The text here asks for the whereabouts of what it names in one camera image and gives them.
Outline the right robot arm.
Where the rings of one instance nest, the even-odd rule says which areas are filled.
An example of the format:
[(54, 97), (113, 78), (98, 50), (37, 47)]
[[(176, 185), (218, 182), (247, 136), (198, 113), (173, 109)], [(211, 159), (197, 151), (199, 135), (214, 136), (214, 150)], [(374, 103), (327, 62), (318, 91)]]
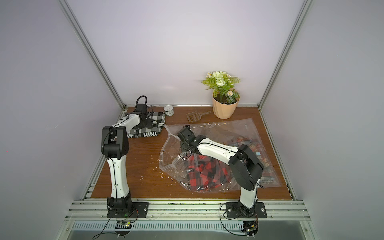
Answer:
[(257, 190), (261, 186), (260, 179), (265, 167), (249, 146), (231, 147), (203, 135), (196, 136), (189, 125), (184, 126), (177, 136), (183, 151), (212, 157), (228, 165), (241, 187), (240, 208), (248, 212), (254, 211), (258, 199)]

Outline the clear plastic vacuum bag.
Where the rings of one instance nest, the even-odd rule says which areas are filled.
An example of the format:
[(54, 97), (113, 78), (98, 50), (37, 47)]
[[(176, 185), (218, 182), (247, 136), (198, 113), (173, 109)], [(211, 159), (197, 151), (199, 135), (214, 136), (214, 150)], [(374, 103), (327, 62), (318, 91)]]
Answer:
[[(160, 170), (192, 192), (229, 192), (240, 189), (228, 165), (181, 148), (177, 132), (183, 125), (168, 125), (165, 128), (168, 138), (160, 153)], [(249, 146), (265, 167), (259, 184), (265, 188), (282, 186), (252, 119), (192, 124), (191, 129), (196, 136), (203, 135), (220, 144)]]

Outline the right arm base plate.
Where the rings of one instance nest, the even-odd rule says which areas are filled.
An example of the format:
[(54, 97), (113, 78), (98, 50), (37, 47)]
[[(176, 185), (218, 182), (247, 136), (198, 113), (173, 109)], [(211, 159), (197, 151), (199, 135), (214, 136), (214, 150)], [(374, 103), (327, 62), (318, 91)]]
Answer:
[(268, 217), (265, 204), (262, 202), (255, 202), (249, 209), (242, 205), (240, 202), (227, 202), (226, 204), (227, 218), (260, 218), (266, 219)]

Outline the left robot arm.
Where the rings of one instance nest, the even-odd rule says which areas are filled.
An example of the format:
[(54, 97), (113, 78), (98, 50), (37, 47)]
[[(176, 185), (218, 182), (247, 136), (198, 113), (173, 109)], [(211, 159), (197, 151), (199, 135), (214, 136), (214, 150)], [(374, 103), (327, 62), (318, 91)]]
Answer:
[(112, 183), (111, 196), (107, 198), (109, 212), (130, 214), (134, 207), (127, 182), (126, 159), (129, 152), (128, 133), (148, 117), (145, 113), (133, 112), (113, 126), (102, 129), (101, 152), (109, 165)]

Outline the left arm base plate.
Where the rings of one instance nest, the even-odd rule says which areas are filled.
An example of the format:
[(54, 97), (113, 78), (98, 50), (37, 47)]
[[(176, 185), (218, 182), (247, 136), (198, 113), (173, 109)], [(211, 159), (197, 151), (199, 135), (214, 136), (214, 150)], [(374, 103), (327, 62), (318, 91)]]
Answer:
[(149, 202), (132, 202), (132, 206), (128, 208), (110, 208), (107, 213), (107, 218), (146, 218), (148, 208)]

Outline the black white checked shirt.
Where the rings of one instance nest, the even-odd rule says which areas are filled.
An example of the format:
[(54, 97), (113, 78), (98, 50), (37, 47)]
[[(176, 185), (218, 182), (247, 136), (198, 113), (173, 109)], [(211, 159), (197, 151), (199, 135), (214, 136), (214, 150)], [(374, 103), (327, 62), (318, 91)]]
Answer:
[(140, 122), (128, 132), (128, 138), (156, 137), (162, 132), (165, 125), (165, 113), (153, 112), (144, 120), (144, 122)]

